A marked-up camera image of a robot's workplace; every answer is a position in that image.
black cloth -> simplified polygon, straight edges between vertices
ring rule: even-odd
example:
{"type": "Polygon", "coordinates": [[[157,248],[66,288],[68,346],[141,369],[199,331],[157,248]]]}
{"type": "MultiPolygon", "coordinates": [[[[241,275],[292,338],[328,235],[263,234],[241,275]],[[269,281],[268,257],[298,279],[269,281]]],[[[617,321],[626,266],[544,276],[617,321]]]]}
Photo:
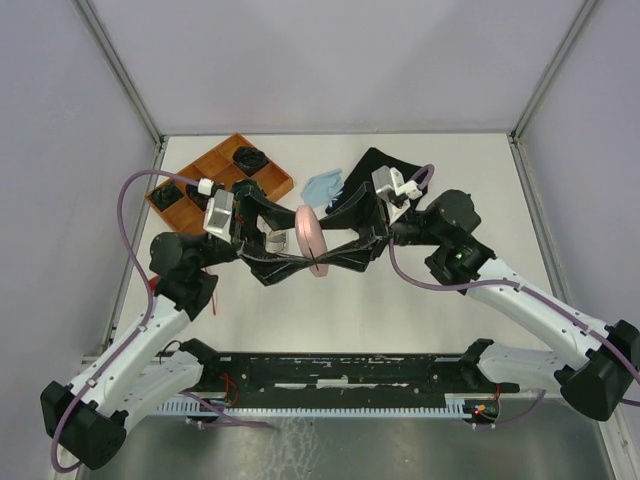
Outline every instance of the black cloth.
{"type": "Polygon", "coordinates": [[[412,165],[397,158],[393,158],[385,153],[382,153],[377,148],[370,148],[360,159],[353,171],[349,174],[344,181],[344,186],[338,196],[326,208],[325,212],[330,214],[336,208],[340,207],[346,202],[351,195],[353,195],[363,182],[371,181],[371,174],[383,165],[388,167],[397,168],[405,182],[416,173],[420,167],[412,165]]]}

gray wall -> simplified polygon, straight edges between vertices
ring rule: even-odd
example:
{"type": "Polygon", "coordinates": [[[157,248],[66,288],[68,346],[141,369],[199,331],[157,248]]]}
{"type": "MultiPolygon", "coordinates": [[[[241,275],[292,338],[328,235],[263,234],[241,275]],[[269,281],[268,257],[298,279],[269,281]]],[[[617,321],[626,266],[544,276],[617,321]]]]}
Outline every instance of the gray wall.
{"type": "Polygon", "coordinates": [[[167,134],[510,130],[582,0],[94,0],[167,134]]]}
{"type": "Polygon", "coordinates": [[[602,3],[525,147],[576,306],[640,327],[640,2],[602,3]]]}
{"type": "Polygon", "coordinates": [[[0,476],[33,480],[49,464],[40,391],[104,331],[125,261],[116,196],[153,144],[70,2],[3,2],[0,63],[0,476]]]}

blue cloth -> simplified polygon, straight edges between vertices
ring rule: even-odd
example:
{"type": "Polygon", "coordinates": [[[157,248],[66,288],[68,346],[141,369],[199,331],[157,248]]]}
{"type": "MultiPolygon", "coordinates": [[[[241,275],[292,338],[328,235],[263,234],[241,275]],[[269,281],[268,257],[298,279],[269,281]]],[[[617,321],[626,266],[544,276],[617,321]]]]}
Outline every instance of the blue cloth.
{"type": "Polygon", "coordinates": [[[344,185],[341,173],[342,169],[336,168],[311,177],[300,193],[304,203],[311,208],[327,205],[344,185]]]}

pink object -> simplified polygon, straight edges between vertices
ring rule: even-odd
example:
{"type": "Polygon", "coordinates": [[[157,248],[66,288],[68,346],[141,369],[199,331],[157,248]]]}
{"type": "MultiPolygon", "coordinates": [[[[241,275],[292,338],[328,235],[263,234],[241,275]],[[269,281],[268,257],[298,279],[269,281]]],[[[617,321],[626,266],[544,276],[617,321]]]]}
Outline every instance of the pink object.
{"type": "MultiPolygon", "coordinates": [[[[314,260],[327,253],[327,242],[324,239],[322,227],[316,213],[309,205],[300,205],[296,210],[296,238],[300,252],[306,258],[314,260]]],[[[329,273],[329,265],[314,264],[309,267],[309,270],[316,277],[326,277],[329,273]]]]}

brown wooden box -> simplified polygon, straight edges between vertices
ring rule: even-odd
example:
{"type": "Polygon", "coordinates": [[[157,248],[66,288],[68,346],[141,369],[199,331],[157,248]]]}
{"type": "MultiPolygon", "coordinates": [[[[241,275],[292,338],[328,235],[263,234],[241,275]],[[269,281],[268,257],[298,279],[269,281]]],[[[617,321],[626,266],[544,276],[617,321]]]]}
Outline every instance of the brown wooden box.
{"type": "MultiPolygon", "coordinates": [[[[293,189],[293,179],[268,157],[269,163],[265,167],[253,176],[247,177],[233,163],[233,152],[241,146],[253,147],[239,133],[231,135],[217,147],[180,170],[178,174],[194,180],[200,180],[203,177],[209,178],[215,183],[223,183],[224,189],[227,191],[231,191],[231,187],[238,180],[252,178],[258,182],[267,198],[272,202],[277,202],[293,189]]],[[[155,189],[166,186],[170,181],[161,183],[155,189]]],[[[203,233],[204,212],[187,196],[186,184],[176,182],[176,186],[184,196],[163,211],[160,211],[151,201],[151,193],[155,189],[147,193],[147,202],[174,232],[203,233]]]]}

